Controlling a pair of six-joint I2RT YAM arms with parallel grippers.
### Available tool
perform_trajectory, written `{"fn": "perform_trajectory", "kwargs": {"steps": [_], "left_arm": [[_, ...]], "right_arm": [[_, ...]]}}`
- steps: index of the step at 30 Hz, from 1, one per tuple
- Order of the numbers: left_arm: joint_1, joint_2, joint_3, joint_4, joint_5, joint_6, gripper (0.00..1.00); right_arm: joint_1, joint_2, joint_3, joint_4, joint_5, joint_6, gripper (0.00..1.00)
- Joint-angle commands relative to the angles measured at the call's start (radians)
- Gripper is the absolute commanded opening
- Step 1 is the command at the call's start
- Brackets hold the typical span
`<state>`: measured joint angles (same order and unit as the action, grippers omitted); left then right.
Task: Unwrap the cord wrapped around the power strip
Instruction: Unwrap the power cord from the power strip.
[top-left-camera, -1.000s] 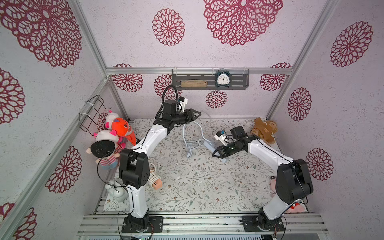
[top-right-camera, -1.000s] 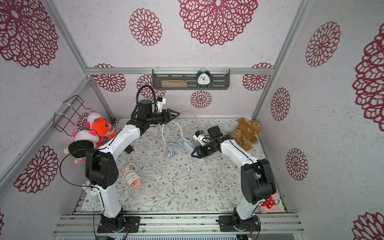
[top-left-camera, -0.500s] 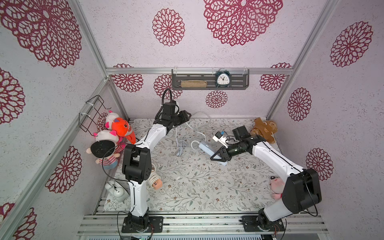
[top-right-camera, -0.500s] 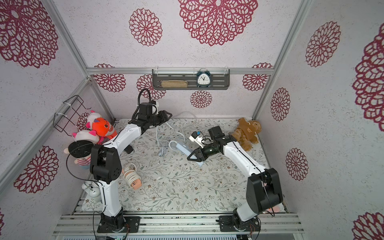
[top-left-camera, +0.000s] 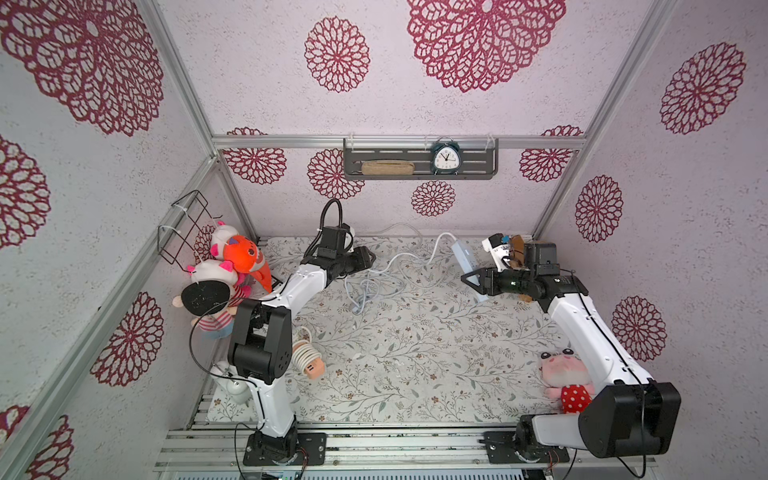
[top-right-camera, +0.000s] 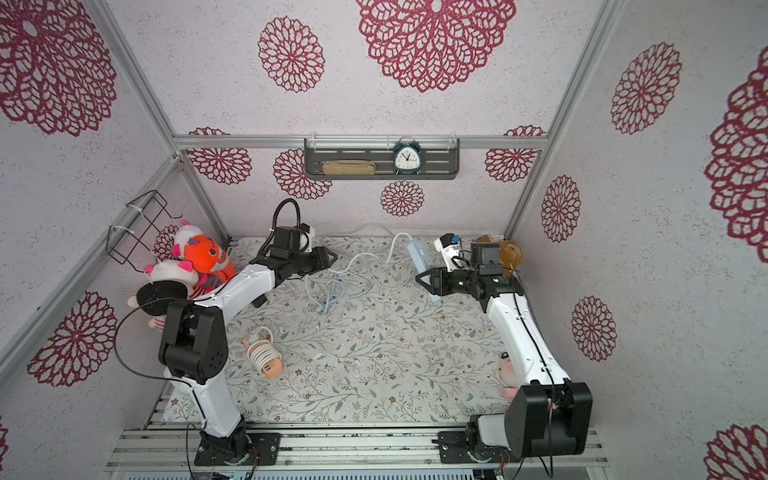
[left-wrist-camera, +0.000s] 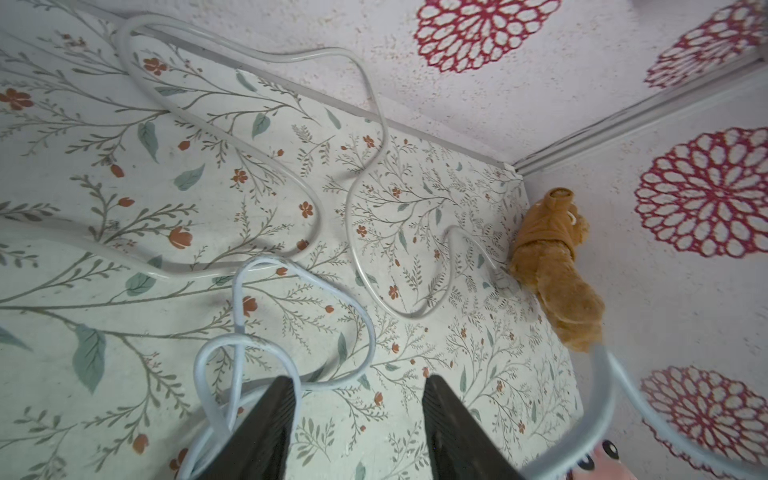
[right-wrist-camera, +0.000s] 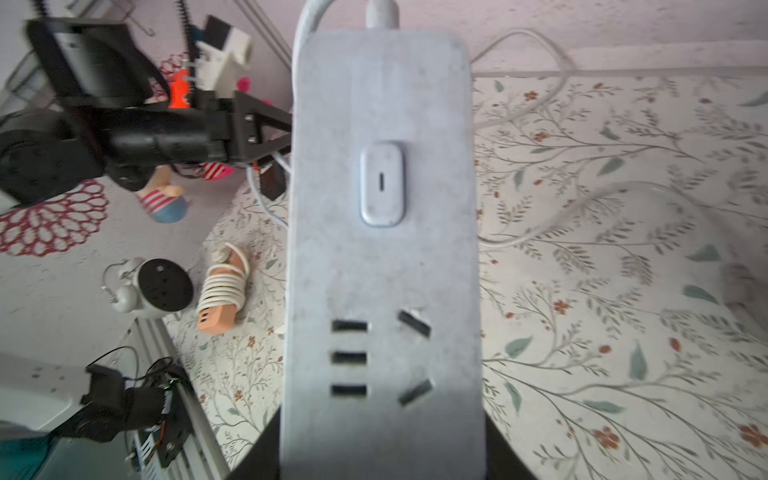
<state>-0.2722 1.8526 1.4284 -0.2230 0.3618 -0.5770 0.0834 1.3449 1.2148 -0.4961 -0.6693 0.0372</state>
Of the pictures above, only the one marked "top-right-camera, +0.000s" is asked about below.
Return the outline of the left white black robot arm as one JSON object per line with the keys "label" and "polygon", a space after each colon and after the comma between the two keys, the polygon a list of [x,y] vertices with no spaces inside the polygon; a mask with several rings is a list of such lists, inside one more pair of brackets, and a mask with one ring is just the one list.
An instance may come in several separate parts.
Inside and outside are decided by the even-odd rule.
{"label": "left white black robot arm", "polygon": [[222,374],[227,322],[284,281],[333,266],[338,255],[313,239],[311,230],[279,227],[246,267],[209,296],[168,306],[159,360],[196,404],[207,435],[230,437],[243,419]]}

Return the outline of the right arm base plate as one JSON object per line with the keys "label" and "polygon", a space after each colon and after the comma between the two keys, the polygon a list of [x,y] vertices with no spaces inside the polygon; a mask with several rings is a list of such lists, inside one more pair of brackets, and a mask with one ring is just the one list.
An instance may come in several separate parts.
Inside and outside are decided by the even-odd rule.
{"label": "right arm base plate", "polygon": [[432,441],[438,447],[443,464],[499,464],[513,463],[515,458],[507,448],[490,446],[466,430],[439,431]]}

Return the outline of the light blue power strip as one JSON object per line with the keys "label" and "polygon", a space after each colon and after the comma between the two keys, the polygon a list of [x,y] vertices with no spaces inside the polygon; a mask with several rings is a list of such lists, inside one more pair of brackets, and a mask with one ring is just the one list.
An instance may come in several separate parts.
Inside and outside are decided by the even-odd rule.
{"label": "light blue power strip", "polygon": [[427,244],[407,232],[393,234],[379,247],[340,253],[330,270],[307,277],[306,293],[315,312],[329,314],[342,300],[367,296],[381,288],[385,297],[414,287],[428,302],[439,298],[419,286],[414,277],[434,266]]}

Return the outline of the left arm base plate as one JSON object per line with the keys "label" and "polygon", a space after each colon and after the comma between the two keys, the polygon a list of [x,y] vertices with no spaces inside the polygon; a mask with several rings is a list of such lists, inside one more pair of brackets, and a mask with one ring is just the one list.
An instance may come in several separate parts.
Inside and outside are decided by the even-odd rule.
{"label": "left arm base plate", "polygon": [[201,442],[193,465],[219,466],[273,466],[276,463],[282,436],[276,433],[246,433],[232,438],[218,438],[201,434]]}

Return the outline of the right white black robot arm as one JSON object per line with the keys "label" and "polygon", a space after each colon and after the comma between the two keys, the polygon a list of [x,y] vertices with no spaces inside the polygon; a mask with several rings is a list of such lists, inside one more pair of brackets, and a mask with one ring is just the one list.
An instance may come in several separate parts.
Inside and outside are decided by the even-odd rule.
{"label": "right white black robot arm", "polygon": [[474,298],[498,330],[516,382],[504,413],[472,416],[461,440],[439,434],[442,462],[519,462],[582,454],[592,393],[586,383],[570,378],[546,345],[519,278],[502,263],[500,245],[474,242],[463,249],[453,233],[434,245],[445,264],[421,270],[416,282],[432,296]]}

